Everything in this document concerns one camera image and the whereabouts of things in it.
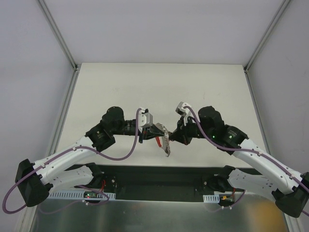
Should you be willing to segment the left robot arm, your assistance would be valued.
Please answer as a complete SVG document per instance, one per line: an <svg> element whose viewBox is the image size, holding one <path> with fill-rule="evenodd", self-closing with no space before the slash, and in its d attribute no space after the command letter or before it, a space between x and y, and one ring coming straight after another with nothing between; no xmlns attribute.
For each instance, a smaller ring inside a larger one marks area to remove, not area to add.
<svg viewBox="0 0 309 232"><path fill-rule="evenodd" d="M73 186L99 187L102 176L94 163L83 165L79 171L68 168L93 155L116 161L116 158L102 153L115 144L116 135L134 136L133 144L136 145L144 140L163 137L165 133L153 123L148 109L139 108L135 119L125 120L122 108L109 108L96 126L67 149L35 162L25 159L19 163L15 182L25 205L39 205L50 193Z"/></svg>

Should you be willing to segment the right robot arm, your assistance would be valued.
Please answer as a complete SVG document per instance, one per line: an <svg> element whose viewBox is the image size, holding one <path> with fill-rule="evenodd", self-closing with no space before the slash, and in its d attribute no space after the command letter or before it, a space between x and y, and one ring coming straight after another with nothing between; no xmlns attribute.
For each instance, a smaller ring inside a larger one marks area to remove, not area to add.
<svg viewBox="0 0 309 232"><path fill-rule="evenodd" d="M205 138L217 149L234 156L259 172L247 174L240 169L227 166L209 186L223 192L230 188L243 189L265 197L285 214L298 218L304 213L309 200L309 174L300 173L279 162L261 149L246 133L224 123L221 114L212 106L195 113L185 102L175 110L181 118L176 130L169 136L172 141L184 145L194 138Z"/></svg>

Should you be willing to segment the red handled key organizer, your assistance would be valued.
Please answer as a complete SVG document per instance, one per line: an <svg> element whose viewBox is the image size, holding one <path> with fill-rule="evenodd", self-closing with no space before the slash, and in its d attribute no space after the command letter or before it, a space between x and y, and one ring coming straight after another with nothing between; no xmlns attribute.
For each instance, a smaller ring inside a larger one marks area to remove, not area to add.
<svg viewBox="0 0 309 232"><path fill-rule="evenodd" d="M171 154L169 145L169 135L171 134L171 132L168 131L168 129L161 123L156 123L155 126L164 133L164 136L162 136L161 139L159 137L156 137L156 142L158 146L164 150L164 152L166 153L166 157L169 157Z"/></svg>

